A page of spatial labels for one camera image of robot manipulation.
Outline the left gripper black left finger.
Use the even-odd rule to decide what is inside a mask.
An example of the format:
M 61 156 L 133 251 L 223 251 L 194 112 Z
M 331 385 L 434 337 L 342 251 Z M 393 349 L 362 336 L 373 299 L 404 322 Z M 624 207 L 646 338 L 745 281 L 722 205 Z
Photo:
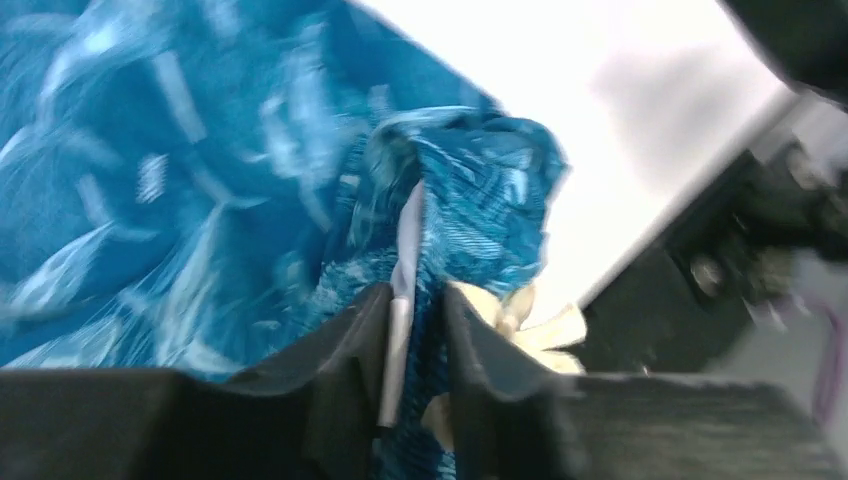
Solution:
M 167 368 L 5 370 L 5 479 L 364 479 L 392 289 L 224 383 Z

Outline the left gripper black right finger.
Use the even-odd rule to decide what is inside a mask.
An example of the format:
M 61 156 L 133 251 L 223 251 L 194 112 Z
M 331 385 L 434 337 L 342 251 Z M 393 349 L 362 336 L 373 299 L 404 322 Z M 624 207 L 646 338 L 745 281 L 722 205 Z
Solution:
M 460 479 L 843 479 L 781 389 L 704 375 L 554 373 L 455 288 L 442 319 Z

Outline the dark teal patterned shorts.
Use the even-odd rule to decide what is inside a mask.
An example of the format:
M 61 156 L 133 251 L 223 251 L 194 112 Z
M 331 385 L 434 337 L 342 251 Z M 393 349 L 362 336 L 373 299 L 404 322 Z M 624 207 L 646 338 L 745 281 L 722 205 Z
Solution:
M 367 458 L 463 478 L 421 422 L 442 289 L 530 284 L 567 168 L 345 1 L 5 1 L 1 363 L 230 380 L 387 282 L 408 344 Z

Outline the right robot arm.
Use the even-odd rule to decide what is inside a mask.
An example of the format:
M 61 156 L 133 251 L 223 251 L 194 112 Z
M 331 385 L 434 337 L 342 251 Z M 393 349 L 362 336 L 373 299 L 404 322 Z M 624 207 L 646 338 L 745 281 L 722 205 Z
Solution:
M 726 1 L 724 7 L 765 65 L 793 89 L 847 107 L 847 4 L 844 1 Z M 791 288 L 789 253 L 812 249 L 847 259 L 847 174 L 834 184 L 810 171 L 806 149 L 791 140 L 749 176 L 734 205 L 749 244 L 737 279 L 750 304 Z

